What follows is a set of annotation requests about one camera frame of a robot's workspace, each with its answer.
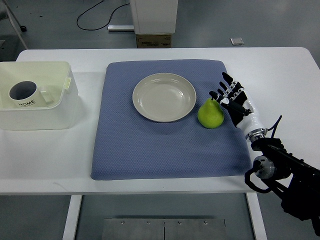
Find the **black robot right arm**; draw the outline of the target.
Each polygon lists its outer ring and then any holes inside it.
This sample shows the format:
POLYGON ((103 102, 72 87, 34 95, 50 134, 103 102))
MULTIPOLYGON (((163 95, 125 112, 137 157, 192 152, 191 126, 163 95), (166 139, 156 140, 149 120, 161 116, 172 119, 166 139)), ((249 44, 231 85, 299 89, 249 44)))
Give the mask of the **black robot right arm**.
POLYGON ((244 182, 262 194, 274 192, 281 199, 283 211, 301 221, 311 220, 315 234, 320 234, 320 171, 303 159, 287 152, 279 138, 266 137, 254 114, 245 116, 238 127, 250 141, 257 156, 244 182))

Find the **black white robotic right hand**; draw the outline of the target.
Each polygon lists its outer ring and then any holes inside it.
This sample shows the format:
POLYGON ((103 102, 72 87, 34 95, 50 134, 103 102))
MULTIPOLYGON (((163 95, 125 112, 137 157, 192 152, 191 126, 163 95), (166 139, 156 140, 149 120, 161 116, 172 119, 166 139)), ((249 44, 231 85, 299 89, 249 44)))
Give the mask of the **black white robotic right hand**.
POLYGON ((227 110, 233 125, 242 131, 248 141, 264 138, 268 130, 261 123, 252 98, 239 81, 226 72, 222 73, 222 77, 224 81, 219 82, 220 88, 209 92, 211 99, 227 110))

